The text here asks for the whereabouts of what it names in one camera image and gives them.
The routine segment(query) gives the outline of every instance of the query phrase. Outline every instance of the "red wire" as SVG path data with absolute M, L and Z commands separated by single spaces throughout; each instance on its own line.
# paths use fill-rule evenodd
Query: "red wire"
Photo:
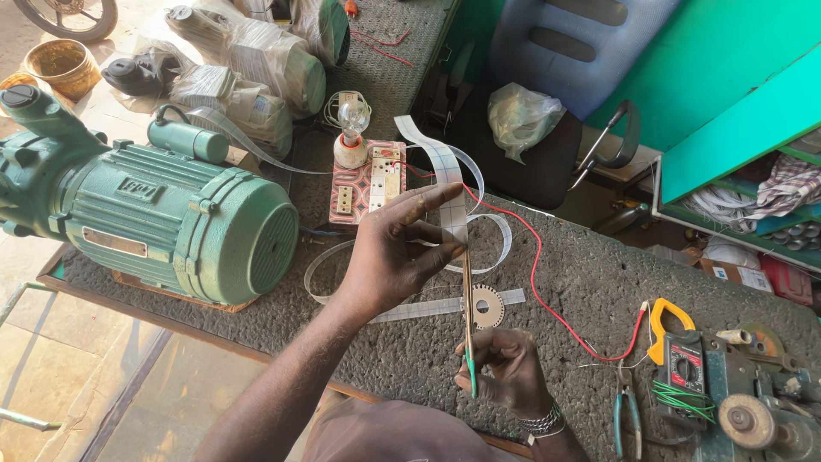
M 420 178 L 430 178 L 430 177 L 436 175 L 436 173 L 431 173 L 430 175 L 422 176 L 413 167 L 411 167 L 410 165 L 408 165 L 405 162 L 402 162 L 401 160 L 397 160 L 397 161 L 393 162 L 393 164 L 391 164 L 391 166 L 396 165 L 396 164 L 405 165 L 414 175 L 416 175 L 417 177 L 420 177 Z M 567 324 L 567 321 L 565 321 L 564 318 L 559 316 L 558 313 L 556 313 L 554 310 L 550 309 L 548 304 L 545 303 L 542 300 L 542 298 L 539 296 L 539 293 L 536 292 L 536 283 L 534 282 L 535 277 L 536 277 L 536 266 L 539 264 L 539 257 L 542 254 L 542 238 L 539 237 L 539 234 L 536 233 L 536 231 L 533 229 L 533 227 L 531 227 L 525 221 L 525 219 L 521 218 L 519 215 L 517 215 L 517 214 L 515 214 L 515 213 L 513 213 L 509 210 L 504 210 L 504 209 L 500 209 L 498 207 L 491 206 L 487 202 L 480 201 L 476 196 L 473 195 L 473 192 L 470 190 L 469 187 L 467 187 L 466 184 L 462 183 L 462 186 L 465 187 L 465 191 L 467 191 L 467 193 L 470 194 L 470 197 L 473 197 L 474 201 L 477 201 L 478 203 L 482 204 L 483 206 L 490 207 L 491 209 L 494 209 L 496 211 L 500 211 L 504 214 L 515 216 L 517 219 L 519 219 L 520 222 L 522 222 L 522 224 L 524 226 L 527 227 L 527 229 L 530 230 L 531 233 L 533 233 L 533 235 L 536 237 L 536 241 L 539 242 L 539 249 L 536 251 L 536 258 L 533 261 L 533 270 L 530 271 L 530 288 L 533 289 L 533 295 L 536 297 L 537 300 L 539 300 L 539 303 L 541 303 L 543 307 L 545 307 L 562 324 L 564 324 L 564 326 L 570 331 L 571 334 L 573 334 L 573 336 L 576 338 L 576 340 L 579 340 L 579 344 L 581 344 L 581 346 L 585 347 L 585 349 L 587 350 L 588 353 L 592 354 L 594 358 L 600 359 L 602 361 L 618 361 L 619 359 L 625 358 L 628 354 L 630 354 L 631 351 L 633 351 L 633 346 L 635 345 L 635 339 L 639 336 L 639 327 L 641 327 L 641 318 L 644 316 L 644 310 L 639 311 L 639 319 L 635 322 L 635 329 L 633 330 L 633 340 L 630 341 L 630 346 L 627 347 L 627 351 L 623 355 L 616 356 L 615 358 L 602 358 L 601 356 L 598 356 L 596 354 L 596 352 L 594 352 L 589 346 L 587 346 L 587 344 L 581 339 L 581 337 L 578 336 L 578 334 L 573 330 L 573 328 L 570 327 L 570 324 Z
M 363 39 L 359 38 L 359 37 L 358 37 L 358 36 L 356 36 L 356 35 L 352 35 L 351 37 L 353 37 L 354 39 L 359 40 L 359 41 L 360 41 L 360 42 L 362 42 L 363 44 L 368 45 L 368 46 L 369 46 L 369 47 L 371 47 L 372 49 L 375 49 L 376 51 L 380 52 L 381 54 L 383 54 L 383 55 L 385 55 L 385 56 L 387 56 L 387 57 L 389 57 L 389 58 L 396 59 L 397 61 L 402 61 L 403 63 L 407 64 L 408 66 L 410 66 L 410 67 L 414 67 L 414 65 L 413 65 L 413 64 L 410 64 L 409 62 L 405 61 L 404 59 L 402 59 L 402 58 L 397 58 L 396 56 L 393 56 L 393 55 L 392 55 L 392 54 L 390 54 L 390 53 L 385 53 L 385 52 L 384 52 L 384 51 L 382 51 L 381 49 L 378 49 L 378 48 L 374 47 L 372 44 L 369 44 L 368 42 L 365 42 Z
M 399 45 L 399 43 L 402 41 L 402 39 L 404 39 L 405 36 L 408 35 L 408 32 L 410 32 L 410 31 L 411 31 L 410 29 L 406 30 L 405 33 L 402 34 L 402 37 L 399 38 L 399 40 L 397 40 L 396 42 L 392 42 L 392 43 L 383 42 L 382 40 L 375 39 L 374 37 L 371 37 L 370 35 L 367 35 L 365 32 L 359 32 L 358 30 L 352 30 L 351 33 L 352 34 L 363 35 L 363 36 L 368 37 L 369 39 L 373 40 L 374 42 L 376 42 L 380 45 L 386 45 L 388 47 L 392 47 L 393 45 Z

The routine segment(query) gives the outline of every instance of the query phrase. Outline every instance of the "tire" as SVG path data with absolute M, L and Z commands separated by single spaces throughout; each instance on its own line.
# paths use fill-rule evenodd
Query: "tire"
M 117 27 L 117 0 L 102 0 L 103 16 L 100 22 L 88 30 L 62 28 L 43 17 L 28 0 L 14 0 L 17 8 L 40 29 L 61 39 L 72 39 L 83 44 L 92 44 L 108 37 Z

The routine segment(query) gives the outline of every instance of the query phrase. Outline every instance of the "motorcycle wheel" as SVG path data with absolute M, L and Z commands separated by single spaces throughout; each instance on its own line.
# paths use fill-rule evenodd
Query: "motorcycle wheel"
M 71 2 L 70 0 L 56 1 L 65 4 Z M 14 0 L 14 3 L 20 8 L 25 17 L 29 18 L 36 26 L 61 39 L 72 39 L 84 44 L 92 44 L 108 37 L 117 27 L 117 0 L 101 0 L 103 13 L 99 18 L 94 17 L 85 10 L 80 11 L 78 15 L 85 16 L 93 21 L 94 25 L 79 29 L 72 29 L 63 24 L 65 18 L 76 15 L 62 14 L 49 8 L 46 4 L 43 4 L 43 8 L 48 8 L 46 11 L 48 14 L 44 14 L 32 3 L 32 0 Z

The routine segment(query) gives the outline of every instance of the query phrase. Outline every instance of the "water pump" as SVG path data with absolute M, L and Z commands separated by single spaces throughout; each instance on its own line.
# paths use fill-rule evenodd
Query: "water pump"
M 221 165 L 225 136 L 158 111 L 155 147 L 109 147 L 32 85 L 3 90 L 0 104 L 28 129 L 0 141 L 6 233 L 71 242 L 100 265 L 207 303 L 248 302 L 291 264 L 296 208 L 276 183 Z

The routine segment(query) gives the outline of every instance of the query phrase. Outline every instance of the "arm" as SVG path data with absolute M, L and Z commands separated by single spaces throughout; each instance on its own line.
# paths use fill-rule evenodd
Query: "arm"
M 460 183 L 424 187 L 365 216 L 339 290 L 219 418 L 195 460 L 285 460 L 356 333 L 463 253 L 455 243 L 408 242 L 441 243 L 439 227 L 417 220 L 460 193 Z
M 530 332 L 485 329 L 474 334 L 473 344 L 478 397 L 505 406 L 518 418 L 535 420 L 548 416 L 553 397 L 548 392 L 539 352 Z M 464 344 L 456 347 L 456 354 L 465 354 Z M 493 377 L 479 373 L 486 364 L 493 370 Z M 470 372 L 464 361 L 454 379 L 460 388 L 471 391 Z M 562 426 L 563 430 L 534 440 L 530 451 L 536 462 L 589 462 L 564 420 L 562 418 L 551 433 Z

